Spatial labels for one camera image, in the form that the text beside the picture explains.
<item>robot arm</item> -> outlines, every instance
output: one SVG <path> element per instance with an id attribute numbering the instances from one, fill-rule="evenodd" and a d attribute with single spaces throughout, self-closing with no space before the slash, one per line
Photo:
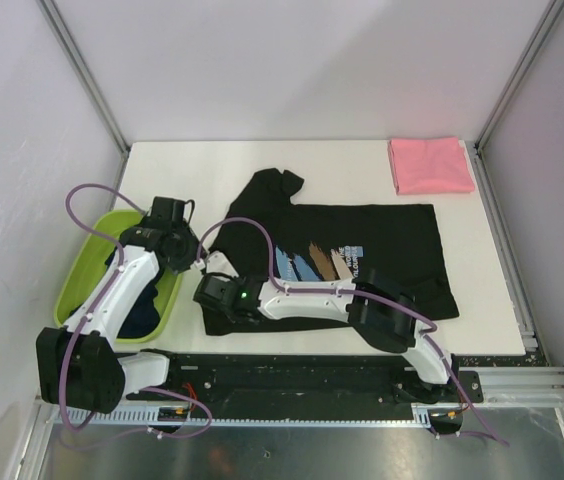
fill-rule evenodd
<path id="1" fill-rule="evenodd" d="M 218 311 L 235 323 L 258 323 L 284 318 L 324 318 L 352 326 L 372 347 L 402 355 L 416 370 L 420 380 L 444 385 L 449 374 L 444 356 L 424 339 L 427 325 L 401 311 L 365 298 L 367 292 L 393 300 L 414 310 L 413 299 L 398 285 L 371 270 L 356 279 L 333 282 L 281 282 L 286 291 L 266 278 L 239 277 L 220 252 L 207 258 L 207 273 L 194 300 Z M 288 293 L 306 291 L 307 293 Z"/>
<path id="2" fill-rule="evenodd" d="M 60 328 L 45 328 L 36 350 L 42 398 L 59 403 L 59 377 L 69 340 L 86 315 L 88 321 L 70 355 L 66 384 L 68 406 L 110 413 L 131 392 L 166 381 L 169 357 L 140 352 L 118 357 L 113 344 L 136 299 L 159 271 L 174 273 L 195 264 L 199 241 L 183 218 L 185 202 L 156 197 L 149 215 L 120 236 L 124 264 L 116 257 L 87 301 Z M 206 273 L 194 300 L 224 314 L 233 322 L 270 322 L 287 317 L 326 318 L 353 327 L 372 347 L 403 356 L 426 384 L 445 385 L 449 375 L 443 359 L 424 339 L 425 325 L 381 302 L 364 298 L 389 298 L 413 309 L 413 301 L 398 286 L 375 272 L 337 282 L 284 282 L 285 288 L 309 293 L 280 291 L 267 278 L 241 277 L 221 253 L 206 259 Z M 115 269 L 115 281 L 104 291 Z M 334 295 L 334 290 L 342 294 Z M 91 314 L 88 307 L 102 297 Z"/>
<path id="3" fill-rule="evenodd" d="M 59 403 L 60 368 L 69 340 L 85 315 L 88 321 L 70 357 L 67 405 L 110 413 L 123 396 L 165 382 L 167 356 L 139 352 L 118 358 L 113 344 L 138 296 L 160 270 L 166 268 L 178 274 L 188 270 L 195 260 L 199 242 L 183 218 L 184 205 L 181 200 L 156 197 L 151 213 L 120 236 L 124 264 L 117 266 L 116 251 L 111 267 L 64 326 L 45 328 L 40 333 L 36 350 L 45 401 Z M 116 270 L 118 274 L 109 285 Z M 99 297 L 95 310 L 88 313 Z"/>

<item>white table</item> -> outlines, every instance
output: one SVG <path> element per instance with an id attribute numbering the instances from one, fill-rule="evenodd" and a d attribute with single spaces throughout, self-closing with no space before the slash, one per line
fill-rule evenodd
<path id="1" fill-rule="evenodd" d="M 460 317 L 439 322 L 435 339 L 456 354 L 524 354 L 514 307 L 479 192 L 397 196 L 385 141 L 136 143 L 121 192 L 145 207 L 151 205 L 156 195 L 195 199 L 197 207 L 192 227 L 201 236 L 208 226 L 225 217 L 229 204 L 253 173 L 270 167 L 291 170 L 305 179 L 302 190 L 292 198 L 294 203 L 433 204 L 451 291 L 460 310 Z M 324 181 L 327 173 L 328 182 Z M 116 208 L 128 207 L 118 201 Z M 346 328 L 207 336 L 201 308 L 192 301 L 200 274 L 189 271 L 184 275 L 163 333 L 152 342 L 119 345 L 117 350 L 381 354 L 369 347 L 353 329 Z"/>

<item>black t-shirt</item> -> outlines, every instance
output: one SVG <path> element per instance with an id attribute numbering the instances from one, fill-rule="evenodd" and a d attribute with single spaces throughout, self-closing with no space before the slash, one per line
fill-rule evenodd
<path id="1" fill-rule="evenodd" d="M 260 222 L 275 245 L 276 276 L 284 280 L 351 278 L 375 268 L 415 296 L 416 308 L 432 320 L 459 315 L 449 288 L 432 205 L 293 205 L 304 180 L 277 169 L 261 170 L 229 208 L 227 217 Z M 266 275 L 262 233 L 251 225 L 221 227 L 211 251 L 223 252 L 240 275 Z M 238 325 L 204 311 L 208 335 L 284 332 L 346 326 L 322 319 L 287 319 Z"/>

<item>green basket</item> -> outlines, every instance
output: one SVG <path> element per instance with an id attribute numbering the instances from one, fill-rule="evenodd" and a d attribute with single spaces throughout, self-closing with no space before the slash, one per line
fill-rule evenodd
<path id="1" fill-rule="evenodd" d="M 95 229 L 118 238 L 129 227 L 137 225 L 142 215 L 135 210 L 114 210 L 104 215 L 95 224 Z M 58 301 L 55 304 L 54 317 L 58 326 L 69 318 L 71 311 L 82 305 L 106 272 L 104 262 L 113 249 L 111 242 L 95 235 L 89 235 L 82 249 L 73 262 L 71 272 L 64 282 Z M 158 295 L 153 305 L 160 315 L 160 323 L 148 335 L 141 338 L 119 338 L 119 343 L 144 343 L 153 340 L 162 333 L 169 319 L 175 299 L 180 290 L 182 275 L 174 275 L 165 271 L 156 287 Z"/>

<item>pink cloth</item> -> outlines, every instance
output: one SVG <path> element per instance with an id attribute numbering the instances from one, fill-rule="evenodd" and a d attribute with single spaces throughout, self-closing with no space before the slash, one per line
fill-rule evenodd
<path id="1" fill-rule="evenodd" d="M 475 190 L 464 149 L 455 137 L 433 140 L 394 138 L 389 142 L 389 163 L 398 195 Z"/>

